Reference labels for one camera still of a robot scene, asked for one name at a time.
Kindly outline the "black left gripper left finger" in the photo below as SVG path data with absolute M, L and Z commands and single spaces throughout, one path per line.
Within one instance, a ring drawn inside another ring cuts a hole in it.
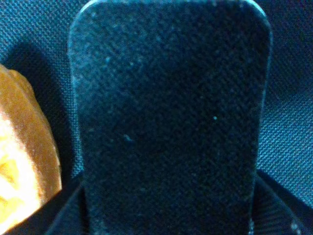
M 76 177 L 60 193 L 27 219 L 27 235 L 83 235 L 86 231 L 82 178 Z

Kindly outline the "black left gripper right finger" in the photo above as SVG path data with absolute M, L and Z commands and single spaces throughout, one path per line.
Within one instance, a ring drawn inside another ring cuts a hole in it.
M 313 233 L 313 209 L 261 170 L 256 175 L 251 217 L 255 235 Z

